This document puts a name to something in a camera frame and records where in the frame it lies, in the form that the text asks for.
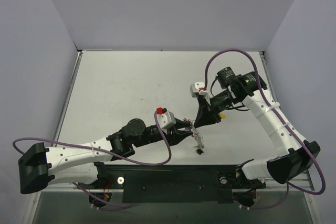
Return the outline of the red handled metal key organizer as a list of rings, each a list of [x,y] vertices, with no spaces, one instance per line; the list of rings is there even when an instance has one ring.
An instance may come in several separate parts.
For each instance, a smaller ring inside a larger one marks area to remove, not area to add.
[[[186,127],[186,130],[189,130],[190,132],[192,132],[192,137],[197,142],[197,144],[195,145],[196,150],[202,151],[205,147],[203,144],[203,137],[201,136],[199,131],[194,126],[194,121],[190,119],[184,119],[183,121],[188,124],[188,126]]]

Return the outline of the black key tag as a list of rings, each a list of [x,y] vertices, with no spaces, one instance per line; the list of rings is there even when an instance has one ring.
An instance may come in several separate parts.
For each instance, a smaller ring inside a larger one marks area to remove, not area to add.
[[[198,149],[196,149],[196,153],[198,155],[202,155],[204,153],[204,151],[202,149],[198,148]]]

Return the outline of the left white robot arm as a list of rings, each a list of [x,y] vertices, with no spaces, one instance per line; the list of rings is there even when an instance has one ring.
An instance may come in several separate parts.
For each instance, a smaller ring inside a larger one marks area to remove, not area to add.
[[[72,182],[102,188],[108,175],[98,170],[95,162],[128,160],[135,147],[161,140],[172,147],[192,135],[191,127],[188,121],[160,116],[159,123],[151,126],[132,119],[118,132],[82,145],[59,143],[46,147],[43,142],[35,143],[18,161],[20,192],[32,194],[51,184]]]

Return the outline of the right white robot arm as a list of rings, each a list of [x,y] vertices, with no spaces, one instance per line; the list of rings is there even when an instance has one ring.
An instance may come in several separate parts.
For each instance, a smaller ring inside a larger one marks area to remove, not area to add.
[[[248,186],[253,179],[272,178],[285,184],[308,170],[317,156],[320,146],[309,142],[294,130],[267,89],[266,83],[255,72],[235,75],[230,67],[219,71],[216,76],[223,91],[210,97],[203,82],[190,86],[191,96],[197,98],[198,112],[194,126],[212,125],[221,121],[220,113],[241,103],[255,116],[271,139],[277,157],[247,161],[238,167],[235,182],[241,187]]]

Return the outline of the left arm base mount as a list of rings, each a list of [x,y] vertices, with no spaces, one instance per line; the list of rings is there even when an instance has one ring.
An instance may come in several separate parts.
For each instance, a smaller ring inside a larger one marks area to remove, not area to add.
[[[89,196],[91,208],[101,211],[118,211],[129,208],[121,203],[112,202],[112,189],[123,189],[125,183],[124,175],[98,175],[89,183],[72,183],[74,187]]]

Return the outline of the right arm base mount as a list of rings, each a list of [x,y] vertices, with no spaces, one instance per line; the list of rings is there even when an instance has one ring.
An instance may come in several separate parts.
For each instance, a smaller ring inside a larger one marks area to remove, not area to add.
[[[219,203],[239,203],[246,208],[256,203],[257,190],[266,188],[264,179],[249,180],[240,167],[220,170],[217,180]]]

